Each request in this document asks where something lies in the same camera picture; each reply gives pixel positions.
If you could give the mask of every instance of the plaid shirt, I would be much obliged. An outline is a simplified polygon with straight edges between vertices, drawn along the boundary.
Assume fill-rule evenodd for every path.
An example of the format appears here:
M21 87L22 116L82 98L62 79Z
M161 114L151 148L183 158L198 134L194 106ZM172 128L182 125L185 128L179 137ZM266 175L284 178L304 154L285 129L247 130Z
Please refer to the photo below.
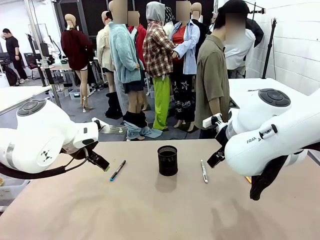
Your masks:
M147 73L157 78L172 73L172 50L175 44L165 34L161 21L148 20L143 42L143 58Z

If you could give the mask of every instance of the backpack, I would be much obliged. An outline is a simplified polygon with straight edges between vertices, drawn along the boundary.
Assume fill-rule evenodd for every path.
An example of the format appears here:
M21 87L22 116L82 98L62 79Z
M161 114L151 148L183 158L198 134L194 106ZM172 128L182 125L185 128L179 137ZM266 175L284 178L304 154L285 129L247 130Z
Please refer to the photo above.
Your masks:
M18 76L15 73L15 71L8 66L6 66L4 70L5 70L5 76L8 80L9 85L16 86L18 81Z

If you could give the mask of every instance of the grey hoodie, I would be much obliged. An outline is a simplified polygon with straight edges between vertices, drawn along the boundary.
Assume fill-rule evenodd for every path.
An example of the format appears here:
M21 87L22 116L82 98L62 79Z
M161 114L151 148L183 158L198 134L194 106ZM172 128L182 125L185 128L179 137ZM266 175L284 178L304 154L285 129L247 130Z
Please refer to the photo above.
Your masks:
M165 21L165 5L158 1L151 1L146 5L145 15L147 20Z

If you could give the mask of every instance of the marker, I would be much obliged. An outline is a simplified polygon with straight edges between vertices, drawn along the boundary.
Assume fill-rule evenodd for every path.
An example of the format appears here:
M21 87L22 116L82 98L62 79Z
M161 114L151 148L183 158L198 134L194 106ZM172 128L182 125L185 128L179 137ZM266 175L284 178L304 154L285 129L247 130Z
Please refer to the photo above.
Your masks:
M120 172L120 170L124 167L124 165L126 164L126 160L123 161L123 163L121 163L121 165L119 166L119 168L114 172L114 174L112 175L112 177L110 178L110 182L112 182L113 180L115 180L116 176L118 175L118 173Z
M202 175L203 175L203 180L207 184L208 183L208 177L207 177L207 172L205 168L204 161L201 159L201 167L202 167Z

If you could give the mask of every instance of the tiled wall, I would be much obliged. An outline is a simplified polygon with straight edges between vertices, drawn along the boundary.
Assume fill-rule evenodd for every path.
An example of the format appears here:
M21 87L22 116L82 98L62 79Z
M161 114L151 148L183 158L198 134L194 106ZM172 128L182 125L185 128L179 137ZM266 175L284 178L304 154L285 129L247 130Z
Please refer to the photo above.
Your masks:
M320 88L320 0L256 0L256 4L267 9L266 14L254 16L265 37L254 50L246 77L262 76L271 23L276 18L266 75L306 95L312 94Z

